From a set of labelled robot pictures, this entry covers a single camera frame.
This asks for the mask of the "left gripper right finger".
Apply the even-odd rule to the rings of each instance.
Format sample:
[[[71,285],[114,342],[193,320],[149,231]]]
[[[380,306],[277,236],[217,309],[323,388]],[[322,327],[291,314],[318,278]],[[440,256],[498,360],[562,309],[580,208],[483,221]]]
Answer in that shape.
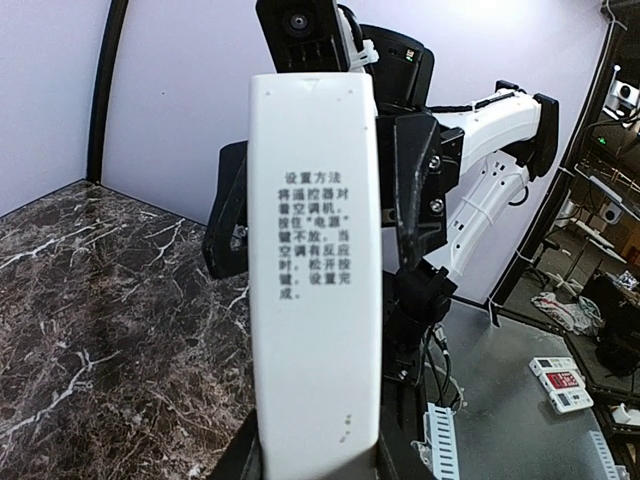
[[[376,478],[379,480],[398,480],[399,474],[395,466],[393,452],[383,432],[380,432],[376,444],[375,457]]]

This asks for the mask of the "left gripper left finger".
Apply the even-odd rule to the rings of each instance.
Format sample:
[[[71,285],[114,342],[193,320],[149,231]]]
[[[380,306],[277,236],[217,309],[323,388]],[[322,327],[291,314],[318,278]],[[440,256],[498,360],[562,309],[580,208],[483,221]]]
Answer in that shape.
[[[209,479],[260,480],[262,478],[257,413],[250,412],[209,474]]]

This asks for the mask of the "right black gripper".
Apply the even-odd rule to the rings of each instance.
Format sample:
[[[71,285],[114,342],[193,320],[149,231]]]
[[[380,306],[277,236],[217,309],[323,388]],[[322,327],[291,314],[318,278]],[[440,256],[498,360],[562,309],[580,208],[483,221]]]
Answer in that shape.
[[[457,184],[463,133],[428,110],[434,54],[419,41],[364,25],[373,64],[382,219],[396,235],[398,270],[385,274],[383,377],[418,384],[427,330],[448,312],[456,289],[448,268],[426,259],[447,242],[446,193]]]

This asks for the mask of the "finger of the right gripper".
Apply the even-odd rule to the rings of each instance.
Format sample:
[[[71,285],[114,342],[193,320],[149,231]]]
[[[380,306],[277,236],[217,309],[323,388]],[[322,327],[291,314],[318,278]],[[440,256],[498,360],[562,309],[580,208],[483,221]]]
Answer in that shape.
[[[202,253],[213,279],[248,270],[247,141],[219,152],[217,190],[202,241]]]

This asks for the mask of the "white remote control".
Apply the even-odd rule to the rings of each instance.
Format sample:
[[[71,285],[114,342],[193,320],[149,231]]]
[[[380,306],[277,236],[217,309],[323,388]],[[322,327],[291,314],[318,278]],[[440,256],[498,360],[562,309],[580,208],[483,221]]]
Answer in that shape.
[[[369,76],[255,76],[247,152],[250,320],[267,479],[371,479],[382,251]]]

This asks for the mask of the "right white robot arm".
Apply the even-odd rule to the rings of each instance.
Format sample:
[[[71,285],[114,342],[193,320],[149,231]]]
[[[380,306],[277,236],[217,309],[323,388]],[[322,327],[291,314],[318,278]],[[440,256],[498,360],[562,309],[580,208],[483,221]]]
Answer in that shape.
[[[550,169],[558,146],[558,102],[498,82],[493,95],[462,106],[427,107],[434,58],[420,42],[308,10],[261,23],[279,90],[273,118],[287,100],[325,93],[309,115],[287,119],[284,139],[327,152],[290,164],[276,179],[280,146],[260,155],[245,142],[219,156],[219,186],[203,243],[210,274],[248,273],[255,288],[252,319],[258,390],[300,379],[329,319],[355,305],[348,287],[371,258],[366,161],[343,152],[344,134],[329,120],[345,108],[342,88],[363,82],[376,110],[380,221],[396,231],[400,267],[393,279],[381,348],[389,361],[422,355],[450,308],[469,258],[485,231],[518,194]]]

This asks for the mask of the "white electronic price tags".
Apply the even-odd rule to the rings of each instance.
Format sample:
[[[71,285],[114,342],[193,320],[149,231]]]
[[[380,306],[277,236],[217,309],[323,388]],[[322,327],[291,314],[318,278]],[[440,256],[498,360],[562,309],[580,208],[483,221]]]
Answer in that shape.
[[[577,364],[571,357],[534,357],[529,369],[547,392],[559,415],[590,409],[594,401]]]

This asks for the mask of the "left black frame post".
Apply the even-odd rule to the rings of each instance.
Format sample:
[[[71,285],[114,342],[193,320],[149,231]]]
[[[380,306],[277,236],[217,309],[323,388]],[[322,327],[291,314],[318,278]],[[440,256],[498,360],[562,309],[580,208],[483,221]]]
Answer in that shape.
[[[104,26],[93,88],[86,155],[85,179],[102,183],[104,144],[113,75],[129,6],[128,0],[112,0]]]

